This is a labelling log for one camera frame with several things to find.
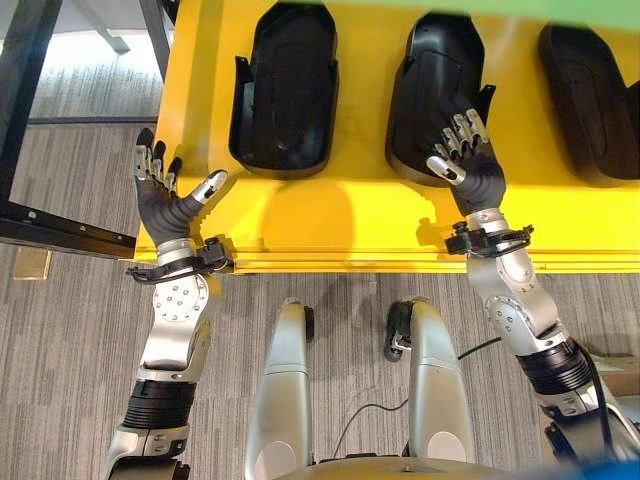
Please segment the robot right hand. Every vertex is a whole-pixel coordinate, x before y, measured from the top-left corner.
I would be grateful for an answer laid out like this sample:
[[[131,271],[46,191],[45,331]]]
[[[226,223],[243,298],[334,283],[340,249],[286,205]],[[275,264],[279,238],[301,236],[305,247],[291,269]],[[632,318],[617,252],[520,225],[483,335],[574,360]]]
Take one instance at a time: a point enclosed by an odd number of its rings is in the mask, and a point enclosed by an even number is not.
[[[450,184],[463,216],[501,205],[504,172],[480,113],[466,97],[457,93],[436,101],[426,139],[426,165]]]

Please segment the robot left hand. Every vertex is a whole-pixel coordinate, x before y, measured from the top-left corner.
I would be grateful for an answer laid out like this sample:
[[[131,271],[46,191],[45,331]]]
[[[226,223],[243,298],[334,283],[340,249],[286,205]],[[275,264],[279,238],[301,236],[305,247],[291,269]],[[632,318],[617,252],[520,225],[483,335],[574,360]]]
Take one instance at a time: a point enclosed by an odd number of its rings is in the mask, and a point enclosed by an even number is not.
[[[138,213],[154,245],[190,236],[190,223],[225,185],[226,170],[210,172],[188,195],[177,194],[182,159],[175,157],[164,169],[166,145],[155,141],[151,129],[143,128],[133,150],[133,179]]]

